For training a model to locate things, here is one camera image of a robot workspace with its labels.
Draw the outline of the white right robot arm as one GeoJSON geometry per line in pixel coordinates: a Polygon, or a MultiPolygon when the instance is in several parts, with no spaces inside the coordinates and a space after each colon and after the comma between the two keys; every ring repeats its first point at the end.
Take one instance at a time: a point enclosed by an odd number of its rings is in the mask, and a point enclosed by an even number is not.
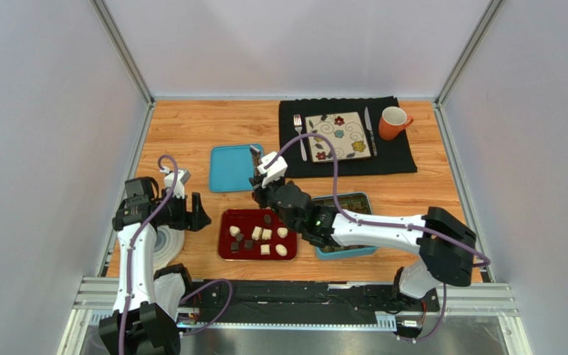
{"type": "Polygon", "coordinates": [[[395,297],[419,300],[441,284],[472,283],[476,236],[448,211],[430,207],[426,214],[388,217],[323,206],[291,181],[249,180],[260,208],[272,210],[286,227],[316,247],[375,246],[418,256],[394,278],[395,297]]]}

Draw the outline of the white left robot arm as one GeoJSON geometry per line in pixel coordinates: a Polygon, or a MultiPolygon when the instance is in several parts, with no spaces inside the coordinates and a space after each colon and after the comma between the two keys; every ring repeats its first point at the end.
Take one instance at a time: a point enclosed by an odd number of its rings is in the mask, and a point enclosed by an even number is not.
{"type": "Polygon", "coordinates": [[[125,182],[123,199],[112,219],[120,252],[118,293],[112,314],[99,322],[99,337],[110,354],[179,354],[177,309],[192,285],[182,265],[154,267],[158,228],[200,231],[211,223],[200,194],[185,194],[189,172],[164,178],[160,189],[152,177],[125,182]]]}

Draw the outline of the blue chocolate tin box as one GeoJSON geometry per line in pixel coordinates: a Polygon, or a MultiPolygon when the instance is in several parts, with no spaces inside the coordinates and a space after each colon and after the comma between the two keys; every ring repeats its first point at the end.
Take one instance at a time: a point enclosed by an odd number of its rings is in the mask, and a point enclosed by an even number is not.
{"type": "MultiPolygon", "coordinates": [[[[340,206],[350,212],[373,214],[370,200],[364,192],[352,192],[338,195],[340,206]]],[[[342,260],[354,257],[372,255],[376,252],[374,246],[326,246],[316,247],[315,255],[319,260],[342,260]]]]}

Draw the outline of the red chocolate tray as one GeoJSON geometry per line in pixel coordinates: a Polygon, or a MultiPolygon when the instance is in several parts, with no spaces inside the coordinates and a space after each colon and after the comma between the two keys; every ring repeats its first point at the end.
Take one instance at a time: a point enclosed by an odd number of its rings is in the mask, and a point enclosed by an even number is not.
{"type": "Polygon", "coordinates": [[[297,233],[270,209],[229,209],[220,220],[217,253],[230,261],[289,261],[299,251],[297,233]]]}

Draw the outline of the white round plate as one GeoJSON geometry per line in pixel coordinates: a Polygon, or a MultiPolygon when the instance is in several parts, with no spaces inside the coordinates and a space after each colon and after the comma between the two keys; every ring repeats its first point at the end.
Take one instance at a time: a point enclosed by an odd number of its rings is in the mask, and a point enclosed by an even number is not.
{"type": "Polygon", "coordinates": [[[167,267],[181,253],[184,243],[184,231],[159,226],[153,248],[153,270],[167,267]]]}

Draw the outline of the blue tin lid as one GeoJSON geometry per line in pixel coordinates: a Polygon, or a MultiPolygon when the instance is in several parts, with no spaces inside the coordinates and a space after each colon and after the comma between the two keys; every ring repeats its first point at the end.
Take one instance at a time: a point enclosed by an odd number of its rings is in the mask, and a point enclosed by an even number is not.
{"type": "Polygon", "coordinates": [[[216,146],[211,150],[209,163],[209,190],[214,193],[250,192],[249,178],[254,176],[250,148],[263,147],[258,143],[216,146]]]}

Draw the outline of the floral square plate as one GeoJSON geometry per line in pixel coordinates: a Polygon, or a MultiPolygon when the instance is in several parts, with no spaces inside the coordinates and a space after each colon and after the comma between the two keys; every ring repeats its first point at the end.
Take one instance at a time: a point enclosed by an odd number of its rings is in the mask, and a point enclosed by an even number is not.
{"type": "Polygon", "coordinates": [[[358,112],[315,115],[305,118],[306,132],[329,139],[335,148],[337,160],[370,158],[372,151],[358,112]]]}

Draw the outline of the black cloth placemat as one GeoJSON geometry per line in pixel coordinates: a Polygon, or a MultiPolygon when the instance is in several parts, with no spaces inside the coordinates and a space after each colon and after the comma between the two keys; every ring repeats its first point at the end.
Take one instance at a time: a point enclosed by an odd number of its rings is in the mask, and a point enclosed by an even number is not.
{"type": "MultiPolygon", "coordinates": [[[[379,136],[379,121],[382,111],[387,107],[397,107],[399,102],[393,96],[386,98],[321,98],[282,101],[279,105],[279,139],[280,145],[286,145],[298,136],[294,129],[293,116],[301,115],[303,132],[306,132],[305,118],[344,112],[358,112],[365,127],[364,110],[369,109],[371,124],[376,140],[377,156],[362,160],[338,160],[339,176],[355,175],[387,175],[397,173],[413,173],[417,171],[410,151],[406,131],[402,131],[391,141],[379,136]]],[[[285,172],[287,178],[323,178],[334,175],[333,157],[327,143],[322,138],[305,138],[307,161],[300,154],[300,144],[295,142],[283,158],[288,164],[285,172]]]]}

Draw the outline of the silver fork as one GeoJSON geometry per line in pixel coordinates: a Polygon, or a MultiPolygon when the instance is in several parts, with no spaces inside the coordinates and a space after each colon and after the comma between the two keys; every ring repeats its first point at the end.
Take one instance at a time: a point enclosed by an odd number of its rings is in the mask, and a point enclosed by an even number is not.
{"type": "MultiPolygon", "coordinates": [[[[301,136],[301,135],[303,134],[303,120],[302,120],[302,117],[301,117],[301,115],[296,114],[296,115],[293,116],[293,119],[294,119],[294,129],[295,129],[295,131],[297,132],[297,134],[298,134],[299,136],[301,136]]],[[[301,158],[302,158],[303,161],[307,161],[308,158],[307,158],[307,154],[306,154],[306,148],[305,148],[304,140],[301,138],[301,139],[299,140],[299,143],[300,143],[300,154],[301,154],[301,158]]]]}

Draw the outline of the silver table knife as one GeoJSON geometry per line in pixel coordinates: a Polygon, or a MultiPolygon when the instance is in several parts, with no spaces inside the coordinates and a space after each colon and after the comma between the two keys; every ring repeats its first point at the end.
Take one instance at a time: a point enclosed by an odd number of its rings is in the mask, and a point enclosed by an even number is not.
{"type": "Polygon", "coordinates": [[[370,117],[368,107],[366,107],[365,110],[364,110],[364,119],[365,119],[365,127],[366,127],[368,134],[370,136],[372,154],[373,154],[374,157],[376,157],[378,152],[377,152],[377,148],[376,148],[376,140],[375,140],[372,124],[371,124],[371,117],[370,117]]]}

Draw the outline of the orange mug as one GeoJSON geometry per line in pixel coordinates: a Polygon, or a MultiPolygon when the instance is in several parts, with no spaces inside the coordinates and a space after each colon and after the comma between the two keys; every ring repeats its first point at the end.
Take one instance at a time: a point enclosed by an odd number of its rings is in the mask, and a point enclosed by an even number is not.
{"type": "Polygon", "coordinates": [[[379,136],[385,141],[391,141],[413,123],[413,116],[397,107],[390,106],[382,111],[379,121],[379,136]]]}

